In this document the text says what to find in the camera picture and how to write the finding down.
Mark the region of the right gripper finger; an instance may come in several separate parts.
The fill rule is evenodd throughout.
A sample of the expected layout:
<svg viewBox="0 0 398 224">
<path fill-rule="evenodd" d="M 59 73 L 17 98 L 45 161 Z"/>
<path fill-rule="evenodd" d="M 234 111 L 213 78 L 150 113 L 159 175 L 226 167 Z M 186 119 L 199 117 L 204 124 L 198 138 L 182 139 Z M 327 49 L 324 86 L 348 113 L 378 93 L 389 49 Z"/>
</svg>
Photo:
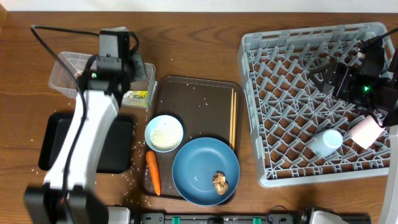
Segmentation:
<svg viewBox="0 0 398 224">
<path fill-rule="evenodd" d="M 321 72 L 324 72 L 324 71 L 328 70 L 329 67 L 330 67 L 330 64 L 328 63 L 328 64 L 326 64 L 324 66 L 319 66 L 317 68 L 314 68 L 314 69 L 310 70 L 310 73 L 321 73 Z"/>
<path fill-rule="evenodd" d="M 319 80 L 317 74 L 309 73 L 308 77 L 314 83 L 317 90 L 323 93 L 324 81 Z"/>
</svg>

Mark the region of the green yellow snack wrapper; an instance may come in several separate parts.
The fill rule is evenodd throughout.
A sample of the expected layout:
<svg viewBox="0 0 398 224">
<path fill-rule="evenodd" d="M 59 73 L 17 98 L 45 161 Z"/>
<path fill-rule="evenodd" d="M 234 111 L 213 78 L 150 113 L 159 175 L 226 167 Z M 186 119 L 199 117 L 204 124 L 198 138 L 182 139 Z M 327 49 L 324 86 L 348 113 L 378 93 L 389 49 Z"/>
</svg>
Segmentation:
<svg viewBox="0 0 398 224">
<path fill-rule="evenodd" d="M 124 94 L 123 98 L 143 100 L 146 96 L 147 96 L 147 90 L 129 90 Z"/>
</svg>

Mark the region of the pink cup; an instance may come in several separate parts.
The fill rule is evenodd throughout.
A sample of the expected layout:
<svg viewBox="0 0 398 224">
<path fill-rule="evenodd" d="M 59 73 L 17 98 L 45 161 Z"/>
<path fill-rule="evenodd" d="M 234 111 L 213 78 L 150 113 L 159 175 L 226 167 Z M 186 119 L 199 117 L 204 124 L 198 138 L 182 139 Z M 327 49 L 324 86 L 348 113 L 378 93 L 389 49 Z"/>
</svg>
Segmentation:
<svg viewBox="0 0 398 224">
<path fill-rule="evenodd" d="M 369 115 L 352 127 L 348 133 L 351 139 L 363 149 L 369 148 L 384 131 Z"/>
</svg>

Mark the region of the light blue cup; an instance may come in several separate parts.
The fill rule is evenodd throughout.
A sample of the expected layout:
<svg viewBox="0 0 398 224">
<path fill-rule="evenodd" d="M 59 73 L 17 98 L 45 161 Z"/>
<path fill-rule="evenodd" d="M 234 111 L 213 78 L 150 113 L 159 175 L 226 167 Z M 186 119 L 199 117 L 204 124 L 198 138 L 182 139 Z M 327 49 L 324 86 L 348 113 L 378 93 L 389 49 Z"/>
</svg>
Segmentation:
<svg viewBox="0 0 398 224">
<path fill-rule="evenodd" d="M 327 157 L 335 152 L 343 143 L 343 136 L 335 129 L 328 129 L 320 132 L 308 145 L 310 150 L 317 156 Z"/>
</svg>

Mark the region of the orange carrot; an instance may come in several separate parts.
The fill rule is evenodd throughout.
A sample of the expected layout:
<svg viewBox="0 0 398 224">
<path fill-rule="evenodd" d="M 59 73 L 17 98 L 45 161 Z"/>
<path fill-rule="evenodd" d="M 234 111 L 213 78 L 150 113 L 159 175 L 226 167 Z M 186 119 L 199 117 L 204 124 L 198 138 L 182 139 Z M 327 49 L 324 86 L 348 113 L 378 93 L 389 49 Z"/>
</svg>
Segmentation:
<svg viewBox="0 0 398 224">
<path fill-rule="evenodd" d="M 160 196 L 161 195 L 160 174 L 159 174 L 156 154 L 154 151 L 146 152 L 146 162 L 151 175 L 152 185 L 155 190 L 155 194 Z"/>
</svg>

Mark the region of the large blue plate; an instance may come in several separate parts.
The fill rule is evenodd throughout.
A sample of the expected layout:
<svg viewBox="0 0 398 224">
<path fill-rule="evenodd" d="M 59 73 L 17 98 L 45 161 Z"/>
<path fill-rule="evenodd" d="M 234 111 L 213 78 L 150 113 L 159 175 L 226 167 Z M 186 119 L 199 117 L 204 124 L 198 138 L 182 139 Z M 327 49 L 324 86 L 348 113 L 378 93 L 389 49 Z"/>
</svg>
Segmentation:
<svg viewBox="0 0 398 224">
<path fill-rule="evenodd" d="M 213 185 L 214 175 L 226 177 L 227 191 L 220 195 Z M 186 143 L 177 153 L 172 178 L 178 193 L 187 201 L 201 206 L 227 203 L 240 179 L 240 166 L 234 151 L 215 138 L 198 138 Z"/>
</svg>

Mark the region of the brown mushroom scrap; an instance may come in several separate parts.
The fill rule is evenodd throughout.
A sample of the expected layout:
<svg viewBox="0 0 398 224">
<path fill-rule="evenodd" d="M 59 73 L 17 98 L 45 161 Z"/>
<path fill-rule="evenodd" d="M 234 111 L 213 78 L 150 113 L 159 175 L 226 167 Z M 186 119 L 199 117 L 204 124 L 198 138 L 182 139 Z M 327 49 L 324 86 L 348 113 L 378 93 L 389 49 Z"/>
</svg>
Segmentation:
<svg viewBox="0 0 398 224">
<path fill-rule="evenodd" d="M 222 172 L 217 172 L 213 176 L 213 185 L 218 195 L 224 195 L 229 188 L 226 176 Z"/>
</svg>

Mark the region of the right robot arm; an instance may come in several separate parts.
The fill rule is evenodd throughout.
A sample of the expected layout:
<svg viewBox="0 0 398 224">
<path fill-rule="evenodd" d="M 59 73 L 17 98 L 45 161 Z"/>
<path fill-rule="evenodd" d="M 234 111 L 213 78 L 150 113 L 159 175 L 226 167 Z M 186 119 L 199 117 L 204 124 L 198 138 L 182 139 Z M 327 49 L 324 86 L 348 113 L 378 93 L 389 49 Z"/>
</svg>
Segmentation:
<svg viewBox="0 0 398 224">
<path fill-rule="evenodd" d="M 397 32 L 393 29 L 383 35 L 362 40 L 357 56 L 362 58 L 361 66 L 354 67 L 342 62 L 330 62 L 310 71 L 308 77 L 316 88 L 340 100 L 371 110 L 387 112 L 380 128 L 389 127 L 391 157 L 387 187 L 379 223 L 397 223 L 397 52 L 389 64 L 392 78 L 383 78 L 385 37 Z"/>
</svg>

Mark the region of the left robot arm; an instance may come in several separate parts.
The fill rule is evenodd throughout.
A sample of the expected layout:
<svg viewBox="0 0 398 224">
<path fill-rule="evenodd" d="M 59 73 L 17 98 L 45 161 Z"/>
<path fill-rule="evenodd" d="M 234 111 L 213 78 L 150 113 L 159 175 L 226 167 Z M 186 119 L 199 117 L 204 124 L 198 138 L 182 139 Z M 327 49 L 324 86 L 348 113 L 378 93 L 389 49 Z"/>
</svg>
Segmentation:
<svg viewBox="0 0 398 224">
<path fill-rule="evenodd" d="M 132 223 L 127 207 L 105 205 L 95 195 L 103 144 L 130 89 L 130 56 L 92 55 L 73 77 L 78 90 L 62 148 L 41 187 L 28 186 L 24 203 L 33 223 Z"/>
</svg>

